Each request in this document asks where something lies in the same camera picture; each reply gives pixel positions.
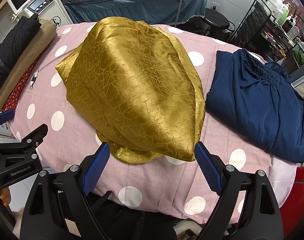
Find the blue bed skirt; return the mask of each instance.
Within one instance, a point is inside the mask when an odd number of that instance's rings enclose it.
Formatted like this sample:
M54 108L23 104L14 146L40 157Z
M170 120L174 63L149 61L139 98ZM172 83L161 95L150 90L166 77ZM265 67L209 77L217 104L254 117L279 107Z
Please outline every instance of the blue bed skirt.
M205 16L207 0L182 2L178 23L193 16ZM110 16L120 16L148 24L174 24L178 0L112 0L87 4L65 4L73 23L97 22Z

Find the white floor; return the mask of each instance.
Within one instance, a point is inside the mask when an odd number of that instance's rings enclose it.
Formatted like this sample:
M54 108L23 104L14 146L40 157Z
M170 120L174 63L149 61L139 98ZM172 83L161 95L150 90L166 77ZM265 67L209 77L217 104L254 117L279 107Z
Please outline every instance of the white floor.
M13 143L18 142L16 139L0 137L0 143ZM52 168L45 168L49 173L54 173L55 171ZM27 197L29 196L30 190L33 186L37 174L24 179L12 186L10 186L11 192L11 203L10 208L12 211L19 211L21 208L25 207Z

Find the black strap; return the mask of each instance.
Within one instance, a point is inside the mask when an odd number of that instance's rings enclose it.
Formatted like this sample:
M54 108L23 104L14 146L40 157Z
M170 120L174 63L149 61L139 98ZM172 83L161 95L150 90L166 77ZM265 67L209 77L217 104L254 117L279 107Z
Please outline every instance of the black strap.
M145 217L145 211L142 211L141 213L141 217L138 220L135 230L134 230L134 234L132 236L132 240L140 240L141 238L141 233L142 233L142 229L143 229L143 225L144 225L144 217Z
M100 206L108 199L108 197L111 195L112 191L108 190L102 197L99 198L98 201L96 201L92 206L91 210L93 214L96 213L96 211L100 208Z
M7 73L10 73L10 72L11 72L11 70L3 63L3 61L1 60L1 58L0 58L0 66L1 66L2 68L4 68L4 69L6 70Z

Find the red object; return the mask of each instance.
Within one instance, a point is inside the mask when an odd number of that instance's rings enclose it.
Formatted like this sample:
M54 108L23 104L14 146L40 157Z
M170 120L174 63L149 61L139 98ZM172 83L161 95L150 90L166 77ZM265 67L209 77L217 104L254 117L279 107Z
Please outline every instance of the red object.
M34 62L30 65L30 67L25 71L24 75L21 77L20 81L17 83L15 88L12 90L10 95L5 101L5 104L2 108L2 112L10 110L10 109L15 109L18 99L20 98L20 95L22 93L23 88L25 87L25 84L33 71L33 68L35 67L37 61L39 60L39 56L34 60Z
M280 211L285 238L304 215L304 167L297 168L292 190Z

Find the black jacket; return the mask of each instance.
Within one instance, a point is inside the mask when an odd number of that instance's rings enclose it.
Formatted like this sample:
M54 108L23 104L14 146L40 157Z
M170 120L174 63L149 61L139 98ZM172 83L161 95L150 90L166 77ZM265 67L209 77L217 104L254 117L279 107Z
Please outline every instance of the black jacket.
M31 18L22 16L0 44L0 89L40 27L37 14L32 15Z

